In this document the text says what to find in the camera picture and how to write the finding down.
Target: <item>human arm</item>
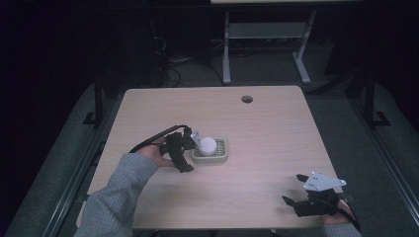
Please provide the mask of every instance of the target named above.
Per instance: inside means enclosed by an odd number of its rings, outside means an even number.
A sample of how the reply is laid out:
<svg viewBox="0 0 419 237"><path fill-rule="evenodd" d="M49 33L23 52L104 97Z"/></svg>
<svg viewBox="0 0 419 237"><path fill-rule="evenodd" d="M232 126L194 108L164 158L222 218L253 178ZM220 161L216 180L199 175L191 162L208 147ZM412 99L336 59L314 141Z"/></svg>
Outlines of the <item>human arm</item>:
<svg viewBox="0 0 419 237"><path fill-rule="evenodd" d="M75 236L131 236L136 202L158 167L174 167L158 146L123 155L108 184L91 194Z"/></svg>
<svg viewBox="0 0 419 237"><path fill-rule="evenodd" d="M338 208L354 216L351 208L341 201L338 202ZM361 233L357 228L355 228L346 216L339 212L334 215L321 215L320 217L323 221L323 230L327 237L361 237Z"/></svg>

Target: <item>gray sleeve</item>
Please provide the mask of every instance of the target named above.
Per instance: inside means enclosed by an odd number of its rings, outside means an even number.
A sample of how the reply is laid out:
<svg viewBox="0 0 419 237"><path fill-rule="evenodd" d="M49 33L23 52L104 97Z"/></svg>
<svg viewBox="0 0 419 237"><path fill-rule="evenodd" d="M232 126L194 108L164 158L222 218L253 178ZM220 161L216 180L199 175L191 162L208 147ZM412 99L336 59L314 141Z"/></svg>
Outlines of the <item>gray sleeve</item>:
<svg viewBox="0 0 419 237"><path fill-rule="evenodd" d="M151 159L125 154L108 184L89 196L75 236L132 236L136 202L157 168Z"/></svg>
<svg viewBox="0 0 419 237"><path fill-rule="evenodd" d="M361 237L361 233L351 223L323 225L327 237Z"/></svg>

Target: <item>hole in table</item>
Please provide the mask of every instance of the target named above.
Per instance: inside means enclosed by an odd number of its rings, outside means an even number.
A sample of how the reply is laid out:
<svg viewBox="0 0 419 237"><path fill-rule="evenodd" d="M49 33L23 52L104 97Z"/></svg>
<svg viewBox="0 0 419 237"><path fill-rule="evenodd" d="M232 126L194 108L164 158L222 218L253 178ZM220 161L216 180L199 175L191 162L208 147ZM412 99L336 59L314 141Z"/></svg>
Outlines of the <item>hole in table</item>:
<svg viewBox="0 0 419 237"><path fill-rule="evenodd" d="M253 102L253 97L251 97L251 96L243 96L241 98L241 101L243 103L249 104L249 103L252 103Z"/></svg>

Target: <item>light wood surface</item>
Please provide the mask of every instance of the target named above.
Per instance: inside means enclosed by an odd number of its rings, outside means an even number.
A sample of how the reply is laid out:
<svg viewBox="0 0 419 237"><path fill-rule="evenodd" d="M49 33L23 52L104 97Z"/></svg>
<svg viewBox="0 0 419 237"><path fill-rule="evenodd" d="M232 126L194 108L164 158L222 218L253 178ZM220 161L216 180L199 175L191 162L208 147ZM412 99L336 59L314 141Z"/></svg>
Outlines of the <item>light wood surface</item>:
<svg viewBox="0 0 419 237"><path fill-rule="evenodd" d="M327 3L327 2L361 2L363 0L210 0L212 4L234 3Z"/></svg>
<svg viewBox="0 0 419 237"><path fill-rule="evenodd" d="M253 97L245 104L242 96ZM227 141L221 164L194 164L179 173L159 169L145 186L133 228L296 228L282 196L303 200L295 175L336 176L305 98L297 86L141 89L126 92L88 194L103 188L121 156L175 124Z"/></svg>

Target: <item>white object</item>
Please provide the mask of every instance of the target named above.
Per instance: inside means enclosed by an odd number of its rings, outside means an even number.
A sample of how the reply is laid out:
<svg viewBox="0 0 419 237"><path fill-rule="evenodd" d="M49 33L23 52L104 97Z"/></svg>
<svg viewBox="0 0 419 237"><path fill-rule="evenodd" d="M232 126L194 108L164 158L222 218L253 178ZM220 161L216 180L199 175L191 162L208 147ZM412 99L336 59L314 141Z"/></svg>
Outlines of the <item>white object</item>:
<svg viewBox="0 0 419 237"><path fill-rule="evenodd" d="M212 137L205 137L200 140L201 146L198 147L202 156L213 156L216 152L216 141Z"/></svg>
<svg viewBox="0 0 419 237"><path fill-rule="evenodd" d="M321 173L311 172L311 176L303 187L308 191L325 191L336 187L346 186L346 181L334 177L325 176Z"/></svg>

